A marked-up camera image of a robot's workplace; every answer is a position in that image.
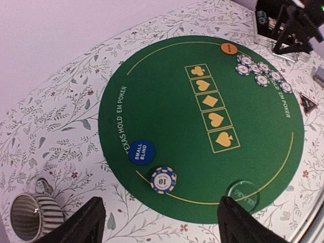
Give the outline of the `black red triangular card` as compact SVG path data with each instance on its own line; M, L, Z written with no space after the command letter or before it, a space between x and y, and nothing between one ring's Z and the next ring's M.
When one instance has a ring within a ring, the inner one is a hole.
M317 109L318 104L312 101L310 98L308 98L306 95L303 93L299 94L300 99L301 99L301 105L303 107L304 113L309 114L312 112L314 109Z

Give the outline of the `stack of poker chips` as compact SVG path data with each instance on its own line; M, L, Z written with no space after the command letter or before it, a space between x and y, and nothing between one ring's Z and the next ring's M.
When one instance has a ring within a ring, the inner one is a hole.
M150 178L151 188L158 194L170 193L177 183L177 174L171 167L159 167Z

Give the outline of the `orange big blind button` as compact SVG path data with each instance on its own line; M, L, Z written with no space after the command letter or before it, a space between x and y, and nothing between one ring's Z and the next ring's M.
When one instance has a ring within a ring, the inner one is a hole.
M231 43L221 44L221 50L227 55L236 55L238 53L238 48Z

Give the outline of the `clear round dealer button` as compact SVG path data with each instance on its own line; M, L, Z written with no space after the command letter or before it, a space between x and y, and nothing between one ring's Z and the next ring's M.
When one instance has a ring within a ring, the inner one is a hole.
M227 196L235 200L248 213L254 213L260 203L260 192L255 183L248 180L237 180L227 188Z

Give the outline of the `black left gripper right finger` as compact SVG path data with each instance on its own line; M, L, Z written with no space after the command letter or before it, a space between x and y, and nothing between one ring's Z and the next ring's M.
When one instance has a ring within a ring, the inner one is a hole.
M282 243L285 239L264 227L231 197L223 196L217 210L220 242Z

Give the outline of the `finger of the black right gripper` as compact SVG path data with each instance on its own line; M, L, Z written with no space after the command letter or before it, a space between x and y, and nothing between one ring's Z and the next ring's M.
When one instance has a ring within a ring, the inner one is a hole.
M313 50L309 39L318 37L318 28L306 11L293 5L282 5L273 30L276 40L273 52L309 53Z

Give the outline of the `blue small blind button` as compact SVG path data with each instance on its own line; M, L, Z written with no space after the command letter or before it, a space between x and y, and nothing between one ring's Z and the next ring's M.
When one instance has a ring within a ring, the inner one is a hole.
M155 146L148 140L137 140L131 144L129 159L136 165L144 166L153 161Z

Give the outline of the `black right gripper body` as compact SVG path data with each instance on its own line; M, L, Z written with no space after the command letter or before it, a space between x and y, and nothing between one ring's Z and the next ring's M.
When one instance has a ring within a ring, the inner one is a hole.
M257 1L256 12L263 11L275 20L271 38L277 39L282 33L315 38L323 41L319 28L323 25L323 1Z

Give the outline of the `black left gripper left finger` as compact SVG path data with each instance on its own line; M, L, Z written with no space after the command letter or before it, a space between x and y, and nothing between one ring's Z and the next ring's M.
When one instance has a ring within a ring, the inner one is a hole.
M105 218L103 199L94 196L66 222L36 242L102 242Z

